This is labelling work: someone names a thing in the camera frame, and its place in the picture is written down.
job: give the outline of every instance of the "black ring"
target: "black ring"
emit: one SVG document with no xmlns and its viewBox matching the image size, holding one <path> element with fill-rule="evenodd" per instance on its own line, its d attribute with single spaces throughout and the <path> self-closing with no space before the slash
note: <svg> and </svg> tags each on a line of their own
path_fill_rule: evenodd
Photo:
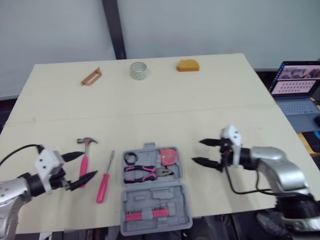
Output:
<svg viewBox="0 0 320 240">
<path fill-rule="evenodd" d="M 134 162 L 128 162 L 128 159 L 130 156 L 134 156 Z M 138 161 L 138 156 L 137 154 L 135 154 L 134 152 L 127 152 L 125 155 L 124 155 L 124 161 L 127 165 L 135 165 L 136 161 Z"/>
</svg>

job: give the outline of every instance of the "tool case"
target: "tool case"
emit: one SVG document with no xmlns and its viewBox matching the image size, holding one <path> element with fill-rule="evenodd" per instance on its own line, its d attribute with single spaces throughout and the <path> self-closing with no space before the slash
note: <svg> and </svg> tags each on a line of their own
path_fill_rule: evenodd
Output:
<svg viewBox="0 0 320 240">
<path fill-rule="evenodd" d="M 176 151 L 177 160 L 166 168 L 173 174 L 158 176 L 155 180 L 125 183 L 125 179 L 139 179 L 149 172 L 143 170 L 125 171 L 127 167 L 162 165 L 161 150 Z M 125 158 L 132 158 L 128 165 Z M 121 195 L 120 231 L 124 236 L 150 234 L 191 228 L 192 214 L 188 203 L 186 187 L 180 183 L 183 177 L 182 162 L 176 147 L 156 147 L 145 143 L 143 149 L 125 151 L 122 155 L 122 184 L 127 186 Z"/>
</svg>

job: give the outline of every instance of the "pink tape measure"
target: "pink tape measure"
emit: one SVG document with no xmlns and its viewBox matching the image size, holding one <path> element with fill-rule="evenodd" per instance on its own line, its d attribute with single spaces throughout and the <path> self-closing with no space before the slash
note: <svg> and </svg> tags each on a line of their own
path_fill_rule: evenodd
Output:
<svg viewBox="0 0 320 240">
<path fill-rule="evenodd" d="M 174 149 L 160 149 L 161 164 L 170 166 L 177 163 L 178 155 Z"/>
</svg>

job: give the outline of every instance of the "hammer head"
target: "hammer head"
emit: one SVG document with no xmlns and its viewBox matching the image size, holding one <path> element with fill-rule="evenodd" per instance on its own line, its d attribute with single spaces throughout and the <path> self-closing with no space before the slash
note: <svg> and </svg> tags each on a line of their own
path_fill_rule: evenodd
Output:
<svg viewBox="0 0 320 240">
<path fill-rule="evenodd" d="M 76 143 L 77 144 L 89 144 L 89 143 L 91 143 L 91 142 L 93 142 L 93 143 L 98 143 L 96 140 L 94 140 L 93 138 L 91 138 L 91 137 L 85 137 L 85 138 L 78 138 L 77 140 L 76 140 Z"/>
</svg>

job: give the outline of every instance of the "black pole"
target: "black pole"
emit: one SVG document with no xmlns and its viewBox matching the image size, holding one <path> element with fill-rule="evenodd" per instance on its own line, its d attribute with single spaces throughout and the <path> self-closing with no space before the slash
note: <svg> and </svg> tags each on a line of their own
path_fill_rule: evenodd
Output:
<svg viewBox="0 0 320 240">
<path fill-rule="evenodd" d="M 127 59 L 118 9 L 118 0 L 102 0 L 102 4 L 112 40 L 115 58 L 117 60 Z"/>
</svg>

